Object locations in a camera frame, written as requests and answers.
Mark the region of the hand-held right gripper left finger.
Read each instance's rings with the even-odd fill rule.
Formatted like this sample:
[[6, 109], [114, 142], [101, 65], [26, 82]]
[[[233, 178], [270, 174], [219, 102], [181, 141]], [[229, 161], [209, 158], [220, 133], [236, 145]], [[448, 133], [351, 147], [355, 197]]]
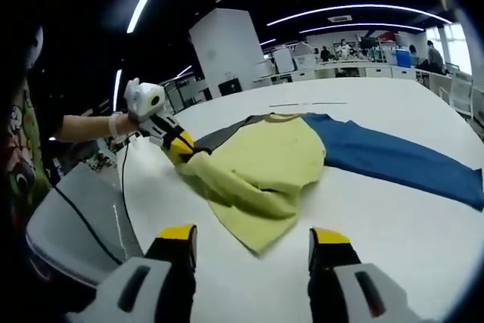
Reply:
[[189, 322], [196, 291], [197, 226], [160, 231], [143, 257], [132, 257], [67, 322]]

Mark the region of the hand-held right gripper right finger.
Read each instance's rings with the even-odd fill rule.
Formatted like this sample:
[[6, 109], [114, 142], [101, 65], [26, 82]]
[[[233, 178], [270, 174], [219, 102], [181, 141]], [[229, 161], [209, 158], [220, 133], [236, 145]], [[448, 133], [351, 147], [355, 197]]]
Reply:
[[372, 263], [363, 263], [350, 239], [309, 229], [309, 304], [313, 322], [422, 322], [405, 290]]

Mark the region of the person's left hand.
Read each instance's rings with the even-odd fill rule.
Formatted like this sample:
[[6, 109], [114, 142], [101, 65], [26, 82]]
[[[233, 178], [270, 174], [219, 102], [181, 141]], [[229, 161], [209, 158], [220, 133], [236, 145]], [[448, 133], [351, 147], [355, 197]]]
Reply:
[[110, 135], [113, 138], [118, 138], [122, 135], [129, 135], [139, 130], [139, 122], [128, 113], [116, 112], [109, 116], [108, 127]]

